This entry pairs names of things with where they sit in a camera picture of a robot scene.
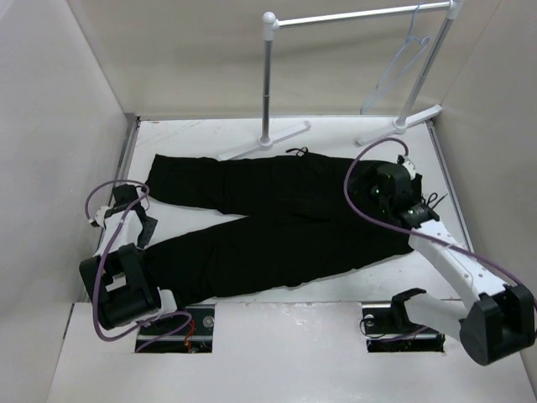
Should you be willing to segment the black trousers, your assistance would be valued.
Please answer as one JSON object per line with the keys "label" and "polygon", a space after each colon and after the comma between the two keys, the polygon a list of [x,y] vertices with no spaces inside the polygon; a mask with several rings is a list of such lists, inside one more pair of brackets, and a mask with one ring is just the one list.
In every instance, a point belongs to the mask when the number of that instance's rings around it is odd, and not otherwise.
{"label": "black trousers", "polygon": [[154,200],[231,221],[147,248],[150,279],[188,306],[409,254],[408,236],[366,221],[347,203],[344,180],[358,162],[297,149],[230,161],[157,155],[147,179]]}

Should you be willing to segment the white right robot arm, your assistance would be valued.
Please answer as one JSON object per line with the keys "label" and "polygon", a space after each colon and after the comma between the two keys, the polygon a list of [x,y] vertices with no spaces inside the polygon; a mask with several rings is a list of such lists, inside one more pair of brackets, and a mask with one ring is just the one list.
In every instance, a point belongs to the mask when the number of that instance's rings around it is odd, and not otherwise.
{"label": "white right robot arm", "polygon": [[391,300],[389,322],[399,332],[431,328],[457,340],[470,358],[486,366],[534,345],[535,298],[518,281],[508,284],[492,264],[465,250],[421,195],[421,176],[404,164],[383,163],[366,175],[351,170],[343,185],[350,208],[381,228],[402,233],[451,285],[461,306],[419,288]]}

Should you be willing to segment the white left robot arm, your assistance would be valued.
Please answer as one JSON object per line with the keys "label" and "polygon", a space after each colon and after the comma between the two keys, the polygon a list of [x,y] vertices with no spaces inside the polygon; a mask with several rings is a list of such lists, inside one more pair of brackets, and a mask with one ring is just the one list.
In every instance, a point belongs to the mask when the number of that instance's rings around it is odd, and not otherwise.
{"label": "white left robot arm", "polygon": [[79,272],[101,328],[159,319],[167,333],[176,335],[187,328],[188,313],[177,306],[170,290],[150,279],[143,261],[158,223],[144,208],[148,195],[145,184],[125,181],[112,189],[111,205],[93,214],[85,205],[89,223],[102,230],[102,240],[93,256],[80,263]]}

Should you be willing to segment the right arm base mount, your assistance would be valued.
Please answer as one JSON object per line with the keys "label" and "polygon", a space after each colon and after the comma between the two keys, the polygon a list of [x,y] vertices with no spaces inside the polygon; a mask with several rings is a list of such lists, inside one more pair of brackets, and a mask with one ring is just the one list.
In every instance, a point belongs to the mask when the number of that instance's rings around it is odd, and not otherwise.
{"label": "right arm base mount", "polygon": [[404,303],[425,290],[414,288],[394,296],[390,302],[362,306],[359,329],[369,353],[443,353],[446,337],[420,324],[412,323]]}

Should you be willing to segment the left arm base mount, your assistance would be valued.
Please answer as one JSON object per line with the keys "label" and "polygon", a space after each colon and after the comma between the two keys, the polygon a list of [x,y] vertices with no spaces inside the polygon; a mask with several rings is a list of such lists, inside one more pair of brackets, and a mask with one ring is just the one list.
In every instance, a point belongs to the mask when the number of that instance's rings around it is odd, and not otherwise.
{"label": "left arm base mount", "polygon": [[215,305],[188,306],[185,316],[159,319],[138,331],[135,353],[211,353]]}

